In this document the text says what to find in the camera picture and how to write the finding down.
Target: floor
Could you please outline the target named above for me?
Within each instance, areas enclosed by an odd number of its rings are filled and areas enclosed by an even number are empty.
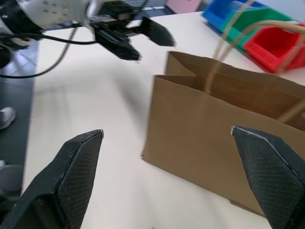
[[[170,9],[148,8],[136,19],[139,20],[143,16],[156,17],[170,14],[174,14]],[[65,26],[69,24],[58,25],[53,29],[61,29]],[[15,76],[34,74],[37,50],[38,43],[33,42],[28,49],[17,52],[13,61],[0,73]],[[12,106],[17,111],[15,122],[9,128],[0,131],[0,160],[4,160],[7,164],[24,165],[33,88],[34,79],[0,78],[0,108]]]

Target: gray shoe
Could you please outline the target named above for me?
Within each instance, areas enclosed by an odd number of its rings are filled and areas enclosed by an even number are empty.
[[[0,130],[10,126],[16,118],[16,111],[11,107],[0,110]]]

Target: table surface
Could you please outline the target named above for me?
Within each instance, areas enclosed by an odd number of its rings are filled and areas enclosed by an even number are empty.
[[[171,31],[176,47],[160,47],[136,36],[132,43],[142,60],[129,62],[98,44],[74,45],[58,68],[36,80],[24,188],[66,140],[103,129],[105,138],[82,228],[269,229],[265,218],[141,160],[153,75],[163,73],[167,51],[211,57],[219,41],[199,12],[154,20]],[[67,38],[70,31],[48,35]],[[92,40],[92,34],[80,28],[75,40]],[[41,41],[39,71],[57,59],[63,45]],[[225,62],[262,71],[236,50]],[[302,72],[295,70],[284,77],[303,83]]]

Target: paper bag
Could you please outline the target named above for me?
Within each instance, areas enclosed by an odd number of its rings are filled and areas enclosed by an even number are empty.
[[[231,127],[279,136],[305,159],[303,116],[288,122],[294,127],[276,120],[305,98],[305,87],[285,79],[266,87],[276,76],[222,64],[208,95],[202,89],[214,61],[169,53],[165,75],[154,80],[142,158],[263,215],[249,188]]]

